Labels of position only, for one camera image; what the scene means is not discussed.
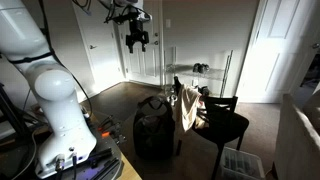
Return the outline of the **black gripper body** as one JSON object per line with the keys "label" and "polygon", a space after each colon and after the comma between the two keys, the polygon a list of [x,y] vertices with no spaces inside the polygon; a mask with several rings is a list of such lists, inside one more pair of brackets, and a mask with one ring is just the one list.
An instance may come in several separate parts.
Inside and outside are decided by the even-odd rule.
{"label": "black gripper body", "polygon": [[126,44],[133,46],[135,42],[147,44],[149,42],[148,32],[143,30],[143,22],[138,19],[137,13],[129,13],[130,34],[126,36]]}

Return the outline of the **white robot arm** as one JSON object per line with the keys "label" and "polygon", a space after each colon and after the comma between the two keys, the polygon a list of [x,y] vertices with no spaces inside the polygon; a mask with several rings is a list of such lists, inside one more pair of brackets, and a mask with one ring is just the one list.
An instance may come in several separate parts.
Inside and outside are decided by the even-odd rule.
{"label": "white robot arm", "polygon": [[27,80],[52,128],[38,149],[36,176],[45,179],[87,160],[97,139],[86,124],[72,74],[57,61],[21,0],[0,0],[0,52]]}

